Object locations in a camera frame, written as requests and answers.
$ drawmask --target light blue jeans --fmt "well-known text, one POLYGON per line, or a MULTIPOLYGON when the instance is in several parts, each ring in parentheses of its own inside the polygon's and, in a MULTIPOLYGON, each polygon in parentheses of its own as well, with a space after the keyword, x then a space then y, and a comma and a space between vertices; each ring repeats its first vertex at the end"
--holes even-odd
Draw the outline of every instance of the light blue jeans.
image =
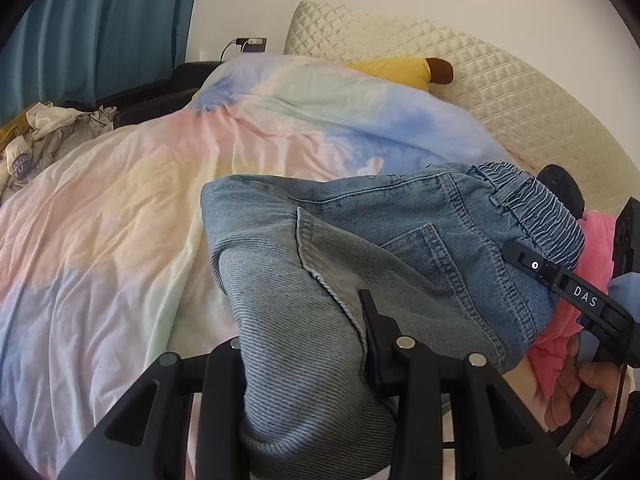
POLYGON ((433 351, 514 367, 556 306, 506 265, 520 243, 573 267, 571 214, 507 163, 312 182, 230 176, 202 190, 212 271, 240 328, 242 437, 273 479, 362 479, 390 463, 393 409, 367 387, 358 290, 433 351))

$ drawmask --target bed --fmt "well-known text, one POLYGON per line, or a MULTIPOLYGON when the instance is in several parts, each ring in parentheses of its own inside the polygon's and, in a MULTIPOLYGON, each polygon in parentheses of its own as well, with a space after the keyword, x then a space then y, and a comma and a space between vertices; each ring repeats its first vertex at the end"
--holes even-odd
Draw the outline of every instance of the bed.
POLYGON ((483 40, 428 20, 301 2, 285 54, 356 62, 385 56, 441 57, 451 85, 431 92, 475 117, 521 165, 566 168, 587 208, 618 215, 640 194, 640 171, 584 106, 548 77, 483 40))
MULTIPOLYGON (((640 189, 637 168, 571 96, 468 35, 303 2, 286 54, 305 56, 224 64, 186 108, 79 146, 0 209, 0 415, 45 478, 160 353, 203 354, 236 335, 203 236, 210 180, 331 180, 514 156, 564 165, 607 212, 640 189), (324 61, 388 53, 450 60, 453 85, 432 93, 479 123, 324 61)), ((530 370, 514 373, 533 401, 530 370)))

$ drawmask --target blanket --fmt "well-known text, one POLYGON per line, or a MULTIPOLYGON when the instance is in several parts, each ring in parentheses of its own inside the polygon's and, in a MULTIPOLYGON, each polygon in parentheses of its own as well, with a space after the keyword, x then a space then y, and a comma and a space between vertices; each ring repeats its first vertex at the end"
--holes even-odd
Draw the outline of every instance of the blanket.
POLYGON ((206 182, 488 160, 509 157, 426 92, 309 58, 225 63, 185 109, 82 144, 0 209, 0 416, 53 479, 160 353, 236 334, 207 262, 206 182))

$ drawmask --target yellow plush toy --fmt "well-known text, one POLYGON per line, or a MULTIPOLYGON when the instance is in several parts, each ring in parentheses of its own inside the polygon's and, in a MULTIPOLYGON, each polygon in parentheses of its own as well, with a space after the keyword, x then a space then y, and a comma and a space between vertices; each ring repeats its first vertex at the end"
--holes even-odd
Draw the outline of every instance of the yellow plush toy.
POLYGON ((453 67, 437 57, 383 57, 352 63, 349 67, 373 77, 427 92, 430 82, 448 84, 453 81, 453 67))

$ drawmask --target quilted headboard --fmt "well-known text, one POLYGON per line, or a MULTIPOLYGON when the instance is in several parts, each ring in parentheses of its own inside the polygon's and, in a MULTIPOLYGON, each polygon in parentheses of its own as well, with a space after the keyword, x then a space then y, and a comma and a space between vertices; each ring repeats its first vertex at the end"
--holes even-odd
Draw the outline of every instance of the quilted headboard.
POLYGON ((467 110, 525 169, 566 168, 587 208, 617 215, 640 198, 640 171, 578 101, 522 60, 469 34, 427 20, 302 2, 285 54, 349 63, 386 56, 441 57, 454 67, 436 97, 467 110))

